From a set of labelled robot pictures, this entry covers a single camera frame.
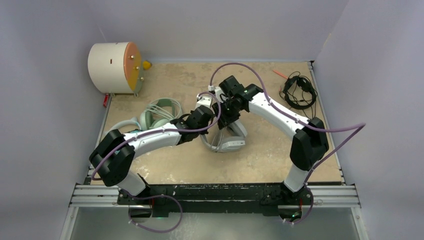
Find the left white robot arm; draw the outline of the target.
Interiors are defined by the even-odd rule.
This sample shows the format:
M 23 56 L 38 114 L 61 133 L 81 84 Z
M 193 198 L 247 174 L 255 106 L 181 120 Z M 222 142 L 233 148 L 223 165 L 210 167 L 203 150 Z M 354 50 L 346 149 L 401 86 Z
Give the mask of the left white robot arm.
M 149 199 L 150 188 L 143 177 L 130 170 L 133 160 L 161 148 L 191 142 L 207 132 L 214 118 L 214 112 L 201 105 L 154 129 L 128 133 L 112 130 L 89 156 L 93 174 L 99 175 L 105 186 L 120 187 L 132 201 L 142 205 Z

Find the mint green headphones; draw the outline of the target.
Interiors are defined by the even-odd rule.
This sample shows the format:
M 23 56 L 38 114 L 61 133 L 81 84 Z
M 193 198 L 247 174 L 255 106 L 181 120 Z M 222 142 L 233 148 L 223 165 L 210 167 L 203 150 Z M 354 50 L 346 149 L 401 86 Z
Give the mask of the mint green headphones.
M 140 114 L 140 128 L 142 131 L 159 128 L 182 114 L 183 108 L 179 101 L 173 98 L 159 98 L 149 103 Z

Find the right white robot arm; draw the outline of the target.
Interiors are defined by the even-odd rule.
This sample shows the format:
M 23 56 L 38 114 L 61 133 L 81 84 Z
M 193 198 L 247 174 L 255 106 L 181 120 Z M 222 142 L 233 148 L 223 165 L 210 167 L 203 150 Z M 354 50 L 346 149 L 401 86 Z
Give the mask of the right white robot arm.
M 312 167 L 329 150 L 327 135 L 322 131 L 323 121 L 317 117 L 308 120 L 279 103 L 272 106 L 272 99 L 262 88 L 255 84 L 245 87 L 233 75 L 217 87 L 209 86 L 209 90 L 218 99 L 212 109 L 214 112 L 221 110 L 218 128 L 233 134 L 233 137 L 220 140 L 212 149 L 225 153 L 236 151 L 245 144 L 248 131 L 240 121 L 241 111 L 262 117 L 291 138 L 289 157 L 292 166 L 282 183 L 280 196 L 288 204 L 298 200 Z

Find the white grey headphones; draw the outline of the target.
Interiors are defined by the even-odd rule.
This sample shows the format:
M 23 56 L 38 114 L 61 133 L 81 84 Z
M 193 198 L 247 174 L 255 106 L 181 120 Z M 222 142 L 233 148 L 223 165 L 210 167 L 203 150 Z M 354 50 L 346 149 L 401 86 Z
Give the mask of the white grey headphones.
M 230 153 L 246 145 L 247 129 L 238 119 L 221 129 L 209 143 L 205 134 L 200 135 L 201 142 L 214 153 Z

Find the black headphones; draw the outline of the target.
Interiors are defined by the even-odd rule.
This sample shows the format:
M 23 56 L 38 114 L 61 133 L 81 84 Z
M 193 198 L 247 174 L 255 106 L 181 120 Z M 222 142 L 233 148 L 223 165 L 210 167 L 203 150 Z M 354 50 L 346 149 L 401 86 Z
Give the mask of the black headphones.
M 288 104 L 289 109 L 302 111 L 309 121 L 314 119 L 317 115 L 318 93 L 311 80 L 299 71 L 287 76 L 289 79 L 283 78 L 285 82 L 278 90 L 280 98 Z

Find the teal cat-ear headphones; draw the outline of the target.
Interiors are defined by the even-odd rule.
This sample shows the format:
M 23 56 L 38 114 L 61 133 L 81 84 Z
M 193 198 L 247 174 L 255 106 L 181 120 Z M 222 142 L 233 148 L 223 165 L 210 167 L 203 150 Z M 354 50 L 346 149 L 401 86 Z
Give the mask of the teal cat-ear headphones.
M 103 137 L 105 137 L 109 132 L 113 130 L 127 130 L 129 132 L 131 131 L 141 131 L 141 124 L 137 117 L 132 117 L 130 119 L 122 120 L 114 124 L 112 127 L 110 127 L 107 131 L 103 133 Z

